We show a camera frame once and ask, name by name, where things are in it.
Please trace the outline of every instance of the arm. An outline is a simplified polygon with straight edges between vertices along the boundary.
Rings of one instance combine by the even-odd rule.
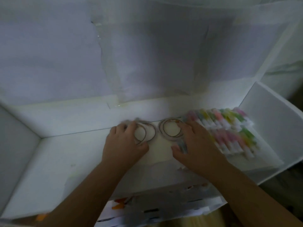
[[[173,156],[187,168],[208,179],[224,196],[245,227],[303,227],[295,216],[231,165],[196,122],[180,124],[188,148],[183,154],[172,146]]]
[[[123,175],[149,150],[135,144],[135,130],[135,122],[111,128],[101,163],[38,226],[94,226]]]

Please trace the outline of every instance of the person's left hand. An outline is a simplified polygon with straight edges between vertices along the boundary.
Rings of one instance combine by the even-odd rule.
[[[111,163],[112,166],[126,173],[143,155],[149,146],[145,142],[136,145],[134,132],[137,129],[135,121],[127,126],[124,123],[111,128],[104,145],[102,162]]]

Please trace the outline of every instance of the forearm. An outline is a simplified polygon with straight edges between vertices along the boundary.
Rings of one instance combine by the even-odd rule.
[[[303,226],[288,210],[231,164],[222,169],[220,177],[210,181],[245,227]]]
[[[94,226],[123,175],[101,162],[38,226]]]

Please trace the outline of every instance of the hand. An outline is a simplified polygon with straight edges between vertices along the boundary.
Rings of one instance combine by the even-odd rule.
[[[102,162],[109,162],[113,167],[126,173],[137,161],[145,155],[149,146],[145,142],[136,145],[134,132],[137,129],[135,121],[127,126],[124,123],[111,128],[103,149]]]
[[[173,156],[191,171],[210,180],[220,176],[229,162],[218,150],[208,131],[197,122],[179,123],[184,134],[188,154],[183,154],[178,145],[172,146]]]

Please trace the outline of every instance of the person's right hand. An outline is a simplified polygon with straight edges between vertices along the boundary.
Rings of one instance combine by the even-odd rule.
[[[219,177],[229,162],[211,140],[208,131],[194,121],[178,125],[184,134],[188,154],[183,154],[178,145],[173,145],[174,158],[210,181],[214,177]]]

